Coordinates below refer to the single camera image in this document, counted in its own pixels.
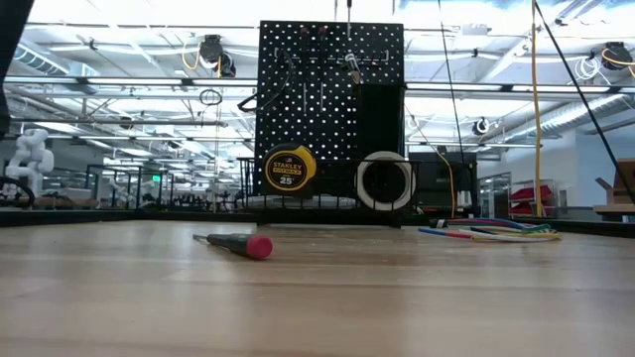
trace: yellow tape measure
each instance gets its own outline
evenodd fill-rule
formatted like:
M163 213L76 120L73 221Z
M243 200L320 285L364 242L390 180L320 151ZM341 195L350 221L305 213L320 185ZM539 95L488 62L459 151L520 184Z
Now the yellow tape measure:
M311 151L298 144L280 144L264 160L267 183L280 191L299 191L316 175L316 159Z

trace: stanley logo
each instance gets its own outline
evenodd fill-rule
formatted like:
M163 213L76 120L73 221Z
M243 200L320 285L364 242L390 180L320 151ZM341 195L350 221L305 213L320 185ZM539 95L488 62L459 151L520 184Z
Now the stanley logo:
M274 172L275 172L275 169L301 170L302 165L274 162Z

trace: pipe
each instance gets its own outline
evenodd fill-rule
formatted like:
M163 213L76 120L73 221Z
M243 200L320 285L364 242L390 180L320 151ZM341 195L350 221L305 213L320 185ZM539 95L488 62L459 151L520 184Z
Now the pipe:
M635 106L635 99L631 95L614 94L590 100L588 105L593 111L595 117L599 120L630 109ZM577 127L591 121L588 111L584 105L579 102L564 105L545 115L542 115L541 117L541 128L544 135L562 133L567 129ZM521 125L511 131L508 131L507 136L503 139L503 141L507 143L526 139L533 133L536 133L536 126L524 129L524 126Z
M558 26L557 20L561 18L568 18L569 14L577 14L576 9L584 8L586 11L590 10L590 5L597 6L597 3L589 4L588 0L574 0L565 10L560 12L553 20L550 20L550 28L556 28ZM481 75L477 82L489 82L492 81L498 74L505 70L516 58L519 58L527 53L530 47L529 39L531 38L531 30L526 31L523 34L523 39L519 40L512 46L493 66L491 66L483 75Z
M212 120L212 121L204 121L204 122L199 122L199 121L192 121L192 120L136 120L136 121L123 121L123 120L115 120L115 119L111 119L111 120L94 120L94 121L87 121L87 120L71 120L71 119L42 119L42 118L13 118L11 119L11 122L13 123L64 123L64 124L85 124L85 125L95 125L95 124L104 124L104 125L108 125L108 124L125 124L125 125L136 125L136 124L141 124L141 125L182 125L182 126L199 126L199 125L210 125L210 126L214 126L214 125L218 125L221 128L225 128L228 126L228 124L226 122L223 121L219 121L219 120Z

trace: blue wire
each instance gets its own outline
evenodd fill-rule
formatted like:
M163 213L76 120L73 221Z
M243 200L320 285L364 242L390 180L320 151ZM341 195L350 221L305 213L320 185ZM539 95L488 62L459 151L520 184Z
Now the blue wire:
M438 231L438 230L435 230L435 229L419 228L419 231L422 232L422 233L430 233L430 234L447 236L447 234L445 234L445 232L441 232L441 231Z

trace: cardboard box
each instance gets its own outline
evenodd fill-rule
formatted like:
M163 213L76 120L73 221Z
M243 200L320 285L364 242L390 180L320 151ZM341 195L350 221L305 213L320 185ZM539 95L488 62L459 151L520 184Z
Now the cardboard box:
M635 159L618 160L617 166L626 176L626 184L631 187L631 190L635 190ZM596 178L595 181L606 190L606 204L632 204L631 198L626 191L626 185L620 179L618 173L615 173L613 186L602 178Z

